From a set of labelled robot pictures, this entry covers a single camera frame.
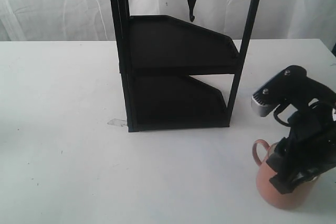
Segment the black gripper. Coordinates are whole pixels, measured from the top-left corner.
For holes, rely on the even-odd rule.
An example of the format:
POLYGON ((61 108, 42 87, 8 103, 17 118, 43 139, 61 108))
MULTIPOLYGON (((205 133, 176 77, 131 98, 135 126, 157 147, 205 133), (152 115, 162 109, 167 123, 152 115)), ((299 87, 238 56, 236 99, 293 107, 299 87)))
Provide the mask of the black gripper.
POLYGON ((295 185, 335 168, 333 110, 332 105, 315 102, 308 111, 297 111, 289 118, 289 136, 269 156, 269 167, 276 173, 269 182, 280 194, 292 193, 295 185))

